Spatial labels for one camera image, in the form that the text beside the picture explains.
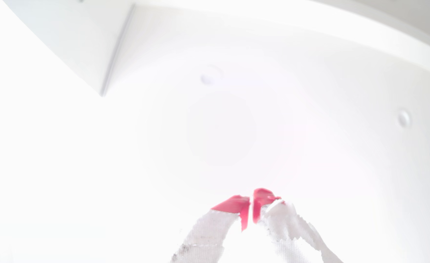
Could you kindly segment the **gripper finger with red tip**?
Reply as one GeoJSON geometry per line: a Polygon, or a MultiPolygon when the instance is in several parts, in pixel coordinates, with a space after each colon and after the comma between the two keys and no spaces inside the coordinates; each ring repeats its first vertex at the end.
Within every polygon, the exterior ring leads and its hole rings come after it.
{"type": "Polygon", "coordinates": [[[232,226],[239,223],[242,232],[247,229],[249,208],[250,198],[241,195],[213,206],[197,219],[172,255],[171,263],[217,263],[232,226]]]}
{"type": "Polygon", "coordinates": [[[265,231],[281,263],[342,263],[316,228],[266,188],[253,191],[253,222],[265,231]]]}

